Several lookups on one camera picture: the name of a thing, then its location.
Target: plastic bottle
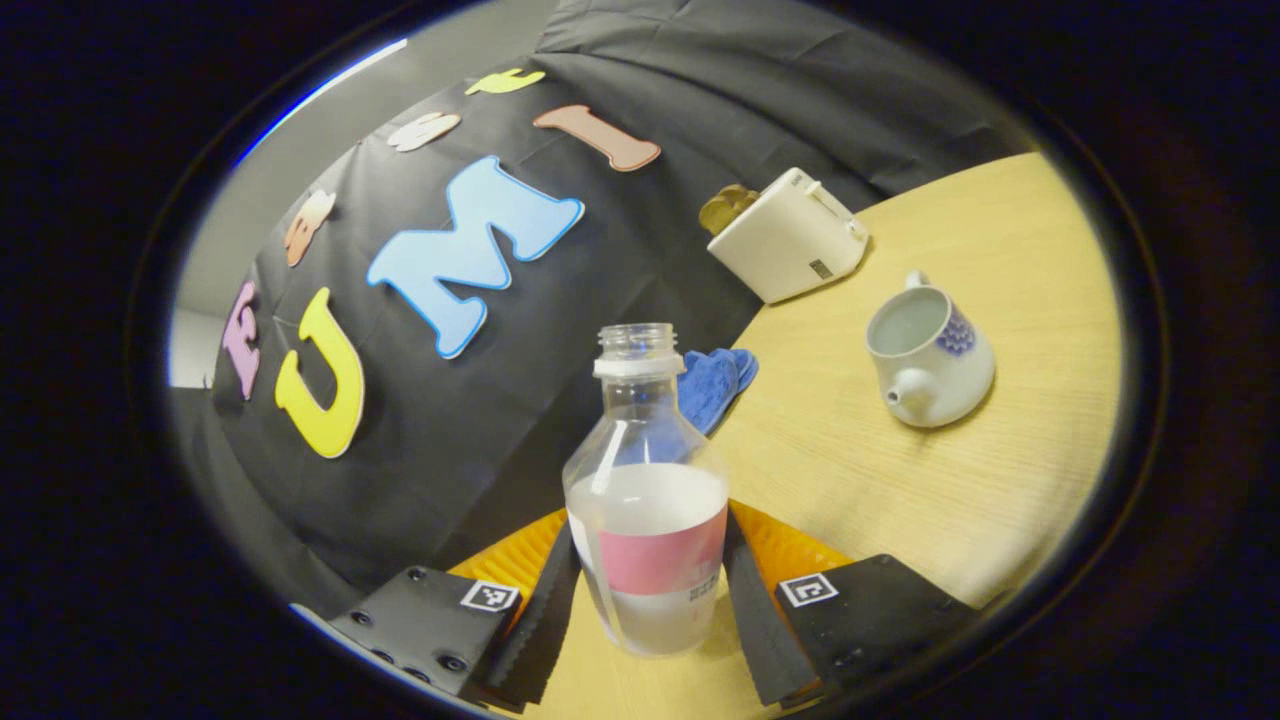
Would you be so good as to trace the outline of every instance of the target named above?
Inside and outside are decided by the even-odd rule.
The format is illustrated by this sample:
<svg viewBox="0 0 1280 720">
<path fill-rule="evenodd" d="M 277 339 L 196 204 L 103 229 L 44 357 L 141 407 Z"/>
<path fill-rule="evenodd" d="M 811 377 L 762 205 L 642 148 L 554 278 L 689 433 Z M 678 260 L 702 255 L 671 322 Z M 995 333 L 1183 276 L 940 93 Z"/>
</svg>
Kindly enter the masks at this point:
<svg viewBox="0 0 1280 720">
<path fill-rule="evenodd" d="M 611 325 L 595 377 L 604 416 L 564 465 L 564 505 L 609 638 L 677 655 L 710 633 L 728 516 L 723 460 L 680 414 L 671 324 Z"/>
</svg>

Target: wooden table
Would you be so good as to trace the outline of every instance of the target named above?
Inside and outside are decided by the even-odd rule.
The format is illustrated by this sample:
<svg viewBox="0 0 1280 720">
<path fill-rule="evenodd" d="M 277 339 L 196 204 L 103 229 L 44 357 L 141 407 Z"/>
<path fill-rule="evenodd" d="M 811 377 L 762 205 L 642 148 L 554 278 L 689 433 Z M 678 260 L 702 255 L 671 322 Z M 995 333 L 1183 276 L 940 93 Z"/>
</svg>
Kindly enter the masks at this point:
<svg viewBox="0 0 1280 720">
<path fill-rule="evenodd" d="M 858 218 L 873 236 L 863 265 L 765 306 L 739 340 L 759 357 L 759 375 L 712 442 L 730 461 L 735 500 L 854 559 L 892 553 L 980 607 L 1034 573 L 1107 456 L 1121 365 L 1108 268 L 1038 154 L 956 173 Z M 996 354 L 984 404 L 928 432 L 883 407 L 864 348 L 872 314 L 916 268 Z M 699 651 L 640 660 L 604 637 L 580 580 L 543 705 L 524 716 L 780 715 L 755 694 L 723 577 L 717 602 Z"/>
</svg>

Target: blue letter m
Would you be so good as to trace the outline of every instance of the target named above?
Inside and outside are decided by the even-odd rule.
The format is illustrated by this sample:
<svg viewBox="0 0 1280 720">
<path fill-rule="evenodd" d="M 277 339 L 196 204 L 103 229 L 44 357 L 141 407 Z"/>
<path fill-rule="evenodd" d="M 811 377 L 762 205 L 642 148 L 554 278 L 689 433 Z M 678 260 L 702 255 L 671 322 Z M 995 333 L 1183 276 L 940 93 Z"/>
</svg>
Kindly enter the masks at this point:
<svg viewBox="0 0 1280 720">
<path fill-rule="evenodd" d="M 493 228 L 511 238 L 517 260 L 529 263 L 577 223 L 584 206 L 517 181 L 502 172 L 493 155 L 463 168 L 444 195 L 453 229 L 396 233 L 369 265 L 367 281 L 398 290 L 435 329 L 435 351 L 449 359 L 471 342 L 489 309 L 479 297 L 458 300 L 440 281 L 498 290 L 511 286 Z"/>
</svg>

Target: white toaster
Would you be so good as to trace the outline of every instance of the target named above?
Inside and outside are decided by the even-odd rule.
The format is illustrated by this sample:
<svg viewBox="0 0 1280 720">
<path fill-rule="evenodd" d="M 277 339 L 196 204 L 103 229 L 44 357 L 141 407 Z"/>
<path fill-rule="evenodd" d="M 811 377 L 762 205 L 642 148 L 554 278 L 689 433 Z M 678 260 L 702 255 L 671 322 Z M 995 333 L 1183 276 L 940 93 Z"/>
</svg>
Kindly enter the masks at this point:
<svg viewBox="0 0 1280 720">
<path fill-rule="evenodd" d="M 791 168 L 707 250 L 760 300 L 777 302 L 854 272 L 869 240 L 820 182 Z"/>
</svg>

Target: blue cloth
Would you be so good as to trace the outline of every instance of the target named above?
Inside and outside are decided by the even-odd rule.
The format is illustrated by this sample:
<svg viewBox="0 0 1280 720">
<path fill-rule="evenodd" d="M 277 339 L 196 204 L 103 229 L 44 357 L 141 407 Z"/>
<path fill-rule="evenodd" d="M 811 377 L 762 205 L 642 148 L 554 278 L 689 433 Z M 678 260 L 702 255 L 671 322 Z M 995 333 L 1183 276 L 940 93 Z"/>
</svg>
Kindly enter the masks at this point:
<svg viewBox="0 0 1280 720">
<path fill-rule="evenodd" d="M 760 364 L 748 350 L 685 354 L 685 372 L 676 378 L 680 413 L 698 432 L 710 434 L 733 398 L 755 379 Z"/>
</svg>

